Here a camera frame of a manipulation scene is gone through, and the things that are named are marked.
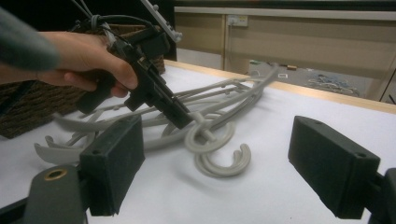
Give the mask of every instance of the wall socket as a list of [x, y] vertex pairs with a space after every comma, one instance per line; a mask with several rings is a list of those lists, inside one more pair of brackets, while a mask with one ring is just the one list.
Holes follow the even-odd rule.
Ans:
[[248, 26], [248, 16], [227, 15], [227, 24], [232, 26]]

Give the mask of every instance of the hand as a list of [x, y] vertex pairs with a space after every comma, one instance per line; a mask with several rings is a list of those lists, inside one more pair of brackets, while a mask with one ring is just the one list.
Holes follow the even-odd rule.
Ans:
[[75, 86], [85, 91], [94, 91], [96, 80], [87, 74], [93, 69], [104, 69], [113, 74], [118, 81], [111, 90], [112, 95], [124, 97], [128, 89], [137, 86], [134, 69], [107, 51], [105, 36], [67, 32], [40, 34], [55, 45], [61, 55], [61, 61], [56, 70], [37, 73], [38, 80], [55, 86]]

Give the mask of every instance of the brown woven basket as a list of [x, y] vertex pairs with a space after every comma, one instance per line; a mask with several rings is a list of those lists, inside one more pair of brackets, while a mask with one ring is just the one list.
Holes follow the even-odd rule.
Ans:
[[[133, 35], [145, 28], [141, 25], [110, 26], [122, 36]], [[162, 74], [165, 71], [163, 56], [152, 61]], [[13, 95], [21, 85], [23, 83], [0, 85], [0, 105], [15, 97]], [[13, 138], [52, 121], [54, 113], [65, 115], [76, 111], [76, 101], [84, 92], [74, 87], [56, 87], [34, 82], [29, 91], [6, 114], [0, 115], [0, 135]]]

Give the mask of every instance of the table surface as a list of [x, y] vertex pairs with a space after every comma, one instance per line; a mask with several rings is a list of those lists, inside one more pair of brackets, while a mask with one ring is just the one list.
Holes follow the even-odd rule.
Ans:
[[[242, 77], [165, 63], [163, 77], [173, 92]], [[105, 104], [123, 100], [112, 98]], [[362, 220], [334, 217], [289, 163], [291, 127], [297, 115], [320, 120], [372, 151], [381, 158], [380, 174], [396, 167], [394, 105], [276, 82], [264, 89], [254, 108], [235, 120], [234, 137], [213, 155], [213, 160], [229, 165], [232, 151], [248, 144], [252, 161], [244, 173], [230, 178], [202, 175], [182, 143], [147, 152], [120, 214], [89, 217], [90, 223], [367, 223], [367, 211]], [[0, 139], [0, 207], [26, 197], [31, 179], [53, 166], [42, 161], [33, 147], [45, 145], [45, 135], [59, 140], [71, 133], [52, 122], [14, 139]], [[155, 137], [152, 130], [144, 130], [144, 135], [145, 140]]]

